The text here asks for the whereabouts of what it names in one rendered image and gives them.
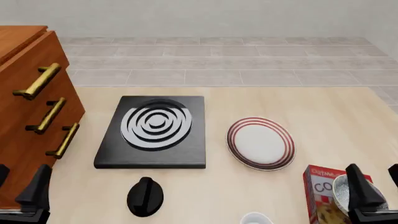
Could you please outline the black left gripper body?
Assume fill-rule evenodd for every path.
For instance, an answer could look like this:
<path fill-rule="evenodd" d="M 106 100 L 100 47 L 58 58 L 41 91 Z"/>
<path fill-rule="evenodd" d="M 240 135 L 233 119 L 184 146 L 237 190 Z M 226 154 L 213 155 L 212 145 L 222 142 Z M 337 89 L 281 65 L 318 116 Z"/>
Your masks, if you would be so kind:
<path fill-rule="evenodd" d="M 35 213 L 0 212 L 0 224 L 46 224 L 49 216 L 50 212 L 43 209 Z"/>

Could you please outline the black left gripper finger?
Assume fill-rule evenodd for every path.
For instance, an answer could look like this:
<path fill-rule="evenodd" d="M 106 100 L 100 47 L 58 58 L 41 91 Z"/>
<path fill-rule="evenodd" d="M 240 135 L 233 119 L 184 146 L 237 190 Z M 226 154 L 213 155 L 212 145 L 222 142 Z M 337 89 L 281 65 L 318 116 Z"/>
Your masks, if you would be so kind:
<path fill-rule="evenodd" d="M 49 182 L 52 168 L 42 164 L 28 186 L 16 197 L 22 212 L 36 212 L 40 209 L 50 210 Z"/>
<path fill-rule="evenodd" d="M 0 187 L 5 183 L 9 172 L 10 169 L 7 166 L 5 166 L 4 164 L 0 164 Z"/>

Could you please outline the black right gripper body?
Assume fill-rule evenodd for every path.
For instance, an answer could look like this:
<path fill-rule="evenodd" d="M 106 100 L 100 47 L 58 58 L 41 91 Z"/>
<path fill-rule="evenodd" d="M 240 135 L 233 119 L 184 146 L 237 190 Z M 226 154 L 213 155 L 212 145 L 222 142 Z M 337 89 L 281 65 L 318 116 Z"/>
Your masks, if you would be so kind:
<path fill-rule="evenodd" d="M 354 209 L 348 212 L 352 224 L 398 224 L 398 210 L 362 212 Z"/>

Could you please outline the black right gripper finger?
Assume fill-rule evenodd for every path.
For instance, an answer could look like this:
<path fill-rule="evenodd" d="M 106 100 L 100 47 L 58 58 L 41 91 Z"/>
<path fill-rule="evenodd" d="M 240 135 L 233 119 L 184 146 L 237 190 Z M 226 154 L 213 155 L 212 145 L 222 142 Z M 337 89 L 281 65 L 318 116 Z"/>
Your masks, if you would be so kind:
<path fill-rule="evenodd" d="M 398 164 L 394 164 L 390 168 L 388 168 L 389 175 L 391 176 L 394 182 L 398 182 Z"/>
<path fill-rule="evenodd" d="M 349 211 L 376 212 L 384 203 L 384 198 L 374 190 L 356 164 L 350 164 L 345 171 L 349 186 Z"/>

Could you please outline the patterned black white bowl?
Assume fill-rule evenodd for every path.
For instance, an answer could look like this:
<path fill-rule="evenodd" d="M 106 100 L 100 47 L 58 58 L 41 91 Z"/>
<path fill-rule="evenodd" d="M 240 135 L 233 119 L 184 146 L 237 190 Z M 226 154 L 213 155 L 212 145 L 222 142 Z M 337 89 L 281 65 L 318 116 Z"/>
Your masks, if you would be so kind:
<path fill-rule="evenodd" d="M 373 190 L 375 190 L 383 199 L 385 199 L 380 190 L 376 188 L 376 186 L 374 186 L 374 184 L 370 180 L 367 180 L 367 182 L 369 182 Z M 341 210 L 341 212 L 343 212 L 343 214 L 345 214 L 348 217 L 349 185 L 346 174 L 339 175 L 334 179 L 332 184 L 332 191 L 333 191 L 333 200 L 336 206 Z M 377 207 L 377 210 L 388 210 L 388 209 L 389 207 L 387 201 Z"/>

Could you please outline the red cookies box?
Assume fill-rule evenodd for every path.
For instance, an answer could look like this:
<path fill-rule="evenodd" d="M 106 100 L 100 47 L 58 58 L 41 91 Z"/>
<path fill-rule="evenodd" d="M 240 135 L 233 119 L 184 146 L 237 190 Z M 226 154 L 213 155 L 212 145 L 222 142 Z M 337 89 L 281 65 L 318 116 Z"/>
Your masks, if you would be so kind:
<path fill-rule="evenodd" d="M 303 182 L 310 224 L 351 224 L 333 200 L 333 181 L 345 174 L 338 169 L 307 166 Z"/>

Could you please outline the flat black stove plate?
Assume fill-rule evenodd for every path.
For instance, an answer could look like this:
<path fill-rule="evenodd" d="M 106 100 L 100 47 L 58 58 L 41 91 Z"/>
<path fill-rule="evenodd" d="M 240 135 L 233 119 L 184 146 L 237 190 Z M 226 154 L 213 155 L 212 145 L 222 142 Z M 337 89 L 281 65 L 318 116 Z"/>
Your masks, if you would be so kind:
<path fill-rule="evenodd" d="M 204 169 L 203 96 L 122 96 L 94 159 L 97 169 Z"/>

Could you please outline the small white bowl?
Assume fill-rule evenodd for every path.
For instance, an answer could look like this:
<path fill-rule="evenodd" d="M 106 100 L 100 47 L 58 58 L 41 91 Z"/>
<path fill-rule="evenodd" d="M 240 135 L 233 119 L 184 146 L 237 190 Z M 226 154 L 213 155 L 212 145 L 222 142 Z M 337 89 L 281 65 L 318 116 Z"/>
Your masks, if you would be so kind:
<path fill-rule="evenodd" d="M 260 212 L 249 212 L 243 216 L 239 224 L 274 224 L 267 216 Z"/>

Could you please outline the white plate with red rings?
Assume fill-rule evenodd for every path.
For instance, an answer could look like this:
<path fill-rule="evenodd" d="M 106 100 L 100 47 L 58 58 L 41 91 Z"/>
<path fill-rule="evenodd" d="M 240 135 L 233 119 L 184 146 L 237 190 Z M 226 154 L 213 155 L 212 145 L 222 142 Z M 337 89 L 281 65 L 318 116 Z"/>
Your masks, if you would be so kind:
<path fill-rule="evenodd" d="M 289 166 L 297 153 L 292 135 L 279 123 L 263 117 L 235 121 L 226 132 L 226 145 L 239 162 L 262 171 Z"/>

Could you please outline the round black stove knob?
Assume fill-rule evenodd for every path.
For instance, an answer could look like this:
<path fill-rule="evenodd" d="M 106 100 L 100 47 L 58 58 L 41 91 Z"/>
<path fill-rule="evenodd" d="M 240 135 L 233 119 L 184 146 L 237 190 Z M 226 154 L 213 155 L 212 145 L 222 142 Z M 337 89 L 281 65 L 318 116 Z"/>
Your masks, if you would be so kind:
<path fill-rule="evenodd" d="M 137 217 L 149 217 L 162 206 L 164 192 L 160 184 L 150 177 L 142 177 L 127 195 L 127 207 Z"/>

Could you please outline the wooden cabinet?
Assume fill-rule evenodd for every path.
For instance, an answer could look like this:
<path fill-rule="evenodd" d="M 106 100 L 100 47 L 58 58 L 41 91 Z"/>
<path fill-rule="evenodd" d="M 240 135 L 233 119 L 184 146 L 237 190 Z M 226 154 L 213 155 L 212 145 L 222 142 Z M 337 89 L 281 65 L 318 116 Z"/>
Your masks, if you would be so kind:
<path fill-rule="evenodd" d="M 46 26 L 0 26 L 0 66 L 47 31 Z"/>

